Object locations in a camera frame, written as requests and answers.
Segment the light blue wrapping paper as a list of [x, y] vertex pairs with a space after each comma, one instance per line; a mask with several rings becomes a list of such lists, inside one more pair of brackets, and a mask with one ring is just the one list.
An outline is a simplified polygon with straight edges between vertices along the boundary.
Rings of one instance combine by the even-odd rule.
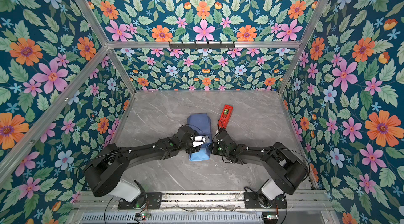
[[198, 152], [189, 154], [189, 160], [191, 162], [202, 162], [209, 160], [211, 151], [209, 146], [212, 143], [211, 134], [211, 119], [206, 113], [191, 114], [187, 118], [187, 125], [197, 132], [197, 136], [206, 136], [206, 143], [201, 145]]

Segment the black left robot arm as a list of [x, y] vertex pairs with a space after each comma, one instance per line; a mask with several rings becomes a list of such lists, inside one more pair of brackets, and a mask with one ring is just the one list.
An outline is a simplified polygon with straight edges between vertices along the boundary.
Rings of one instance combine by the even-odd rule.
[[185, 151], [192, 154], [200, 151], [209, 137], [199, 135], [189, 126], [181, 126], [171, 137], [137, 147], [118, 147], [107, 145], [84, 169], [85, 181], [94, 197], [115, 196], [126, 202], [133, 202], [144, 193], [138, 182], [122, 179], [123, 173], [133, 166], [154, 160], [166, 160]]

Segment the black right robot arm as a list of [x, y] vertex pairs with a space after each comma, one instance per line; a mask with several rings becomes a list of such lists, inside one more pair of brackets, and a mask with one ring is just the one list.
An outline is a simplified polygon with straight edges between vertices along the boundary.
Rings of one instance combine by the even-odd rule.
[[310, 174], [301, 153], [280, 142], [263, 148], [237, 144], [226, 129], [215, 135], [211, 153], [221, 156], [226, 164], [254, 164], [266, 169], [269, 179], [255, 191], [255, 199], [264, 208], [271, 207], [282, 194], [292, 195]]

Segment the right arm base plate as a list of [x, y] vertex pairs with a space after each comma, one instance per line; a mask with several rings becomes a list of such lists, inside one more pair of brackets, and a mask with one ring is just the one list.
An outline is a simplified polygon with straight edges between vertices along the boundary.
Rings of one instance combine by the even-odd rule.
[[246, 209], [286, 209], [287, 200], [284, 194], [275, 199], [268, 199], [263, 194], [253, 191], [244, 191], [244, 204]]

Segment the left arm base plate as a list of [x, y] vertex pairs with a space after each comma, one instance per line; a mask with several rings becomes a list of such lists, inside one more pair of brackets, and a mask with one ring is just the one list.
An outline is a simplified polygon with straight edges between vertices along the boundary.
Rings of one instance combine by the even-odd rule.
[[158, 210], [162, 203], [163, 194], [161, 192], [143, 192], [133, 201], [129, 202], [120, 199], [119, 210]]

